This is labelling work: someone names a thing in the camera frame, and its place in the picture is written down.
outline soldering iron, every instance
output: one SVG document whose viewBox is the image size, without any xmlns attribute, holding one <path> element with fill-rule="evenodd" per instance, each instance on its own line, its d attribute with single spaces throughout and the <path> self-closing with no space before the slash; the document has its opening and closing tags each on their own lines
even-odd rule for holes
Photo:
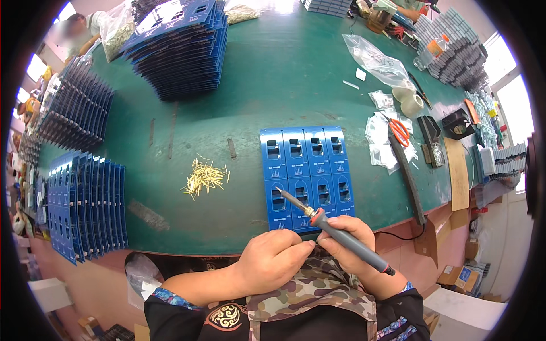
<svg viewBox="0 0 546 341">
<path fill-rule="evenodd" d="M 349 232 L 334 229 L 332 226 L 330 226 L 327 222 L 328 217 L 322 208 L 315 211 L 314 208 L 305 206 L 301 201 L 296 199 L 287 191 L 280 189 L 279 187 L 276 187 L 276 189 L 281 192 L 283 197 L 302 210 L 304 214 L 310 218 L 311 226 L 316 226 L 321 228 L 323 231 L 326 231 L 330 237 L 335 239 L 339 244 L 343 245 L 347 249 L 351 250 L 361 260 L 370 264 L 377 271 L 387 273 L 391 276 L 396 273 L 395 270 L 390 267 L 389 263 L 387 263 L 378 254 L 370 250 L 369 247 L 362 244 L 362 242 L 353 237 L 353 235 L 351 235 Z"/>
</svg>

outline tape roll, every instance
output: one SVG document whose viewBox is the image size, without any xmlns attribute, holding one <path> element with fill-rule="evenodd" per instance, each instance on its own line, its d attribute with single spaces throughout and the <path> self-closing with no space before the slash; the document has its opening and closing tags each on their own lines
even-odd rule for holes
<svg viewBox="0 0 546 341">
<path fill-rule="evenodd" d="M 410 98 L 414 93 L 415 91 L 411 91 L 408 88 L 393 88 L 393 97 L 400 103 Z"/>
<path fill-rule="evenodd" d="M 421 97 L 414 93 L 400 105 L 402 113 L 409 118 L 417 118 L 417 113 L 424 108 L 424 103 Z"/>
</svg>

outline gold pins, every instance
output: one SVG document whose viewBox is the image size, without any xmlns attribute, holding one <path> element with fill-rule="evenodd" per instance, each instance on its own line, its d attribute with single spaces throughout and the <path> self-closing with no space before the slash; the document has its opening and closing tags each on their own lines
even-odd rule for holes
<svg viewBox="0 0 546 341">
<path fill-rule="evenodd" d="M 203 160 L 210 161 L 210 159 L 204 158 L 199 153 L 197 153 L 197 155 Z M 212 167 L 213 163 L 214 161 L 209 165 L 207 162 L 203 163 L 199 161 L 198 158 L 193 160 L 193 172 L 190 174 L 190 177 L 187 177 L 186 187 L 180 189 L 185 191 L 183 192 L 184 194 L 191 195 L 193 201 L 195 201 L 196 196 L 200 196 L 202 190 L 206 190 L 208 193 L 210 188 L 216 188 L 217 186 L 224 189 L 221 181 L 224 179 L 225 175 L 228 176 L 227 182 L 229 183 L 229 175 L 231 172 L 228 172 L 227 166 L 224 165 L 224 168 L 216 168 Z"/>
</svg>

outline plastic bottle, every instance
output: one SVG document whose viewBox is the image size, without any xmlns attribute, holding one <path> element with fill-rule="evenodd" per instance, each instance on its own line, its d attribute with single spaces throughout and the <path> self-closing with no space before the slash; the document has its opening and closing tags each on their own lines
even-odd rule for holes
<svg viewBox="0 0 546 341">
<path fill-rule="evenodd" d="M 448 46 L 449 38 L 443 34 L 441 38 L 435 38 L 432 40 L 426 48 L 413 60 L 413 65 L 423 71 L 427 66 L 435 59 L 444 53 Z"/>
</svg>

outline black cable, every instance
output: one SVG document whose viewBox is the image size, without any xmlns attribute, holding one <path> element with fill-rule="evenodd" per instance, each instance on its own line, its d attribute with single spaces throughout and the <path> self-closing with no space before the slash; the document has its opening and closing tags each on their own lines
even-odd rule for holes
<svg viewBox="0 0 546 341">
<path fill-rule="evenodd" d="M 397 235 L 395 235 L 395 234 L 392 234 L 392 233 L 390 233 L 390 232 L 379 231 L 378 233 L 379 233 L 379 234 L 386 234 L 386 235 L 395 236 L 396 238 L 402 239 L 403 241 L 412 241 L 412 240 L 414 240 L 414 239 L 419 238 L 420 236 L 423 235 L 423 233 L 425 233 L 425 224 L 423 224 L 422 228 L 423 228 L 423 230 L 421 231 L 421 233 L 419 233 L 419 235 L 418 235 L 417 237 L 412 237 L 412 238 L 402 238 L 402 237 L 397 236 Z"/>
<path fill-rule="evenodd" d="M 351 30 L 351 34 L 354 34 L 354 32 L 353 32 L 353 25 L 354 25 L 354 23 L 357 21 L 357 18 L 358 18 L 358 15 L 355 15 L 355 16 L 354 16 L 353 23 L 349 26 L 349 30 Z"/>
</svg>

